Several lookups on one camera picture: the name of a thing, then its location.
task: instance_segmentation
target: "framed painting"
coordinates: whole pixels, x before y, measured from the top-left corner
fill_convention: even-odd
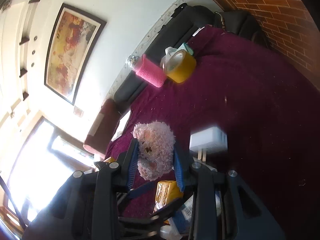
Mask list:
[[[73,6],[63,3],[60,8],[49,42],[44,85],[72,105],[105,25],[105,21]]]

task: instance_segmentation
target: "yellow tape roll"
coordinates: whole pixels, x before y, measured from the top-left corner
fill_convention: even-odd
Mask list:
[[[182,83],[191,76],[196,64],[196,59],[182,49],[165,64],[165,74],[173,81]]]

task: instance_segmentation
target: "yellow snack package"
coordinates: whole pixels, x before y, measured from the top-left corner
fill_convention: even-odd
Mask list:
[[[160,208],[163,208],[174,199],[180,197],[183,197],[183,192],[180,192],[180,189],[175,180],[159,181],[155,197],[156,205],[153,212],[158,211]]]

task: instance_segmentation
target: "brown sofa armrest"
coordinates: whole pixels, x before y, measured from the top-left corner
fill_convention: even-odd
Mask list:
[[[107,99],[90,128],[83,148],[104,158],[109,142],[119,125],[120,117],[116,103],[111,98]]]

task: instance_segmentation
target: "pink plush toy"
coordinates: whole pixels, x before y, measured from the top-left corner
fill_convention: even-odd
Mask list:
[[[145,180],[156,180],[173,166],[174,135],[164,122],[138,123],[133,137],[140,144],[138,170]]]

